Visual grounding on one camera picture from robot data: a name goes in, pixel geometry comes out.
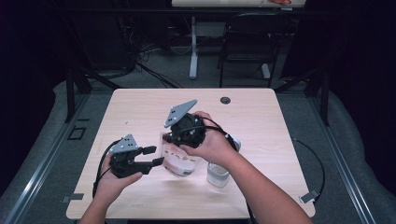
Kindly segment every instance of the clear plastic container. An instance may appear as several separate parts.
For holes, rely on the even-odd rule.
[[[241,148],[241,141],[233,137],[233,142],[236,145],[236,150]],[[219,165],[209,163],[207,165],[207,181],[216,187],[224,188],[230,179],[230,173]]]

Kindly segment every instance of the black chair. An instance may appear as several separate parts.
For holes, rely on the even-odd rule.
[[[228,62],[257,63],[259,69],[264,63],[270,63],[267,85],[270,87],[281,41],[289,27],[290,19],[281,14],[242,13],[232,17],[224,27],[218,62],[219,86],[222,87],[224,62]]]

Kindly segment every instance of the light wood tabletop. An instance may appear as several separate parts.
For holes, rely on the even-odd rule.
[[[223,104],[221,97],[231,102]],[[190,113],[209,113],[224,131],[242,143],[240,153],[285,190],[312,217],[312,203],[301,203],[308,192],[276,95],[271,89],[120,89],[113,93],[103,121],[82,170],[75,193],[82,200],[71,201],[66,215],[80,219],[92,201],[99,161],[106,148],[128,133],[141,147],[156,146],[153,154],[137,161],[161,156],[160,133],[170,132],[163,124],[170,108],[196,99]],[[110,206],[107,218],[207,219],[248,218],[246,201],[232,178],[220,189],[206,180],[207,161],[197,161],[196,170],[186,177],[170,174],[163,166],[127,187]]]
[[[173,7],[304,7],[305,0],[282,6],[269,0],[172,0]]]

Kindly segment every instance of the dark background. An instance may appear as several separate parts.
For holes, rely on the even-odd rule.
[[[102,4],[102,7],[112,6],[105,0],[94,2]],[[55,100],[52,88],[65,80],[69,64],[64,55],[59,53],[60,49],[69,50],[81,64],[93,68],[124,69],[133,66],[130,64],[133,55],[129,49],[131,46],[125,46],[125,36],[117,32],[117,21],[114,18],[101,21],[97,18],[91,21],[74,18],[73,22],[82,40],[79,43],[75,36],[63,33],[64,30],[53,29],[51,25],[57,21],[48,19],[48,12],[43,10],[46,5],[42,2],[2,1],[0,4],[0,191],[3,194],[48,118]],[[348,31],[350,37],[345,50],[329,72],[331,90],[345,104],[361,133],[368,164],[379,182],[396,195],[396,149],[392,141],[396,133],[396,119],[393,117],[396,114],[396,95],[393,89],[396,81],[396,34],[393,32],[393,22],[396,18],[391,14],[392,8],[394,3],[390,1],[359,2],[359,6],[354,8],[357,11],[357,22]],[[147,26],[153,21],[161,22],[156,23],[157,27]],[[146,34],[155,34],[158,31],[164,37],[166,32],[163,26],[168,22],[158,18],[138,21]],[[87,27],[91,30],[88,33],[82,32]],[[310,51],[320,54],[332,41],[324,36],[332,34],[332,31],[335,31],[334,35],[343,34],[338,34],[334,25],[308,23],[305,30],[297,30],[290,52],[294,50],[301,58],[310,58]],[[57,35],[62,34],[65,41],[57,42],[54,32]],[[91,42],[90,46],[87,45],[90,35],[101,33],[107,33],[102,42]],[[156,38],[156,35],[151,37],[158,45],[166,48],[166,38]],[[106,49],[108,45],[105,43],[108,41],[113,46],[111,51]],[[297,48],[304,44],[308,47]],[[81,46],[88,50],[88,54],[81,50]],[[296,65],[285,66],[285,71],[297,71]]]

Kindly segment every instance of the white desk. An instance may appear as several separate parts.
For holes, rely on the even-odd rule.
[[[305,0],[281,6],[269,0],[172,0],[173,7],[304,7]]]
[[[172,0],[172,7],[280,7],[286,10],[292,10],[294,7],[304,7],[305,0],[291,0],[291,4],[281,6],[280,4],[272,3],[269,0]],[[199,35],[196,32],[197,23],[195,18],[191,20],[191,65],[190,65],[190,79],[197,78],[197,66],[198,66],[198,53],[197,53],[197,42],[196,36]],[[224,26],[221,28],[220,33],[222,35]],[[268,65],[262,66],[262,74],[264,78],[270,76]]]

